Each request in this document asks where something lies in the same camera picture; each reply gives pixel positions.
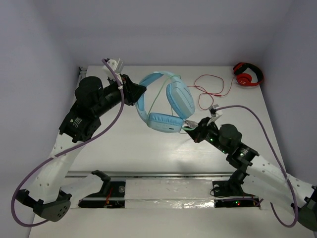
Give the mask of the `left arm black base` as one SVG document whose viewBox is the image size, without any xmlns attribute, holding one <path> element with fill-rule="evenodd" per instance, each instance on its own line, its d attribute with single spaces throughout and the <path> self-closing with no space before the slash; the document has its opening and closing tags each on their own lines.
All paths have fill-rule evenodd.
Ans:
<svg viewBox="0 0 317 238">
<path fill-rule="evenodd" d="M 126 181 L 112 181 L 110 176 L 104 172 L 95 170 L 92 175 L 102 181 L 102 185 L 95 193 L 90 193 L 79 201 L 80 208 L 125 208 L 125 187 Z"/>
</svg>

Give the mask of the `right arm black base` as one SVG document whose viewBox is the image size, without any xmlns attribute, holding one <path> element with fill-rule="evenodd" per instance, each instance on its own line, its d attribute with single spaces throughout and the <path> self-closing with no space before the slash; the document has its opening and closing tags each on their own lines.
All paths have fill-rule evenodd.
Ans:
<svg viewBox="0 0 317 238">
<path fill-rule="evenodd" d="M 210 195 L 215 199 L 215 208 L 260 208 L 262 199 L 243 191 L 241 185 L 244 178 L 245 176 L 242 172 L 235 171 L 228 180 L 215 180 L 212 182 Z"/>
</svg>

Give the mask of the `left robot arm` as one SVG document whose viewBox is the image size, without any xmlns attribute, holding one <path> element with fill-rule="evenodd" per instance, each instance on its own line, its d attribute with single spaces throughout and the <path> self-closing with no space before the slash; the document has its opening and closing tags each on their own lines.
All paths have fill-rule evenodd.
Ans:
<svg viewBox="0 0 317 238">
<path fill-rule="evenodd" d="M 28 188 L 18 186 L 11 201 L 32 208 L 44 222 L 57 222 L 70 208 L 92 195 L 111 194 L 111 178 L 95 170 L 77 182 L 64 186 L 62 183 L 73 162 L 93 140 L 104 135 L 117 122 L 124 105 L 132 106 L 145 93 L 146 87 L 131 81 L 128 75 L 119 75 L 118 82 L 103 87 L 96 76 L 83 78 L 75 90 L 75 103 L 59 127 L 56 142 L 49 158 L 27 176 L 36 174 Z"/>
</svg>

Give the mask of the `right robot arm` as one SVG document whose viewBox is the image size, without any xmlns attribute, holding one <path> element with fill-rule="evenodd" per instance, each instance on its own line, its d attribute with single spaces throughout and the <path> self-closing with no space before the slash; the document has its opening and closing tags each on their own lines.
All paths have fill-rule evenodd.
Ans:
<svg viewBox="0 0 317 238">
<path fill-rule="evenodd" d="M 273 165 L 256 150 L 242 143 L 242 134 L 232 124 L 217 127 L 210 118 L 187 132 L 194 142 L 206 141 L 227 155 L 236 170 L 230 177 L 229 190 L 258 196 L 292 215 L 305 228 L 317 230 L 317 188 Z"/>
</svg>

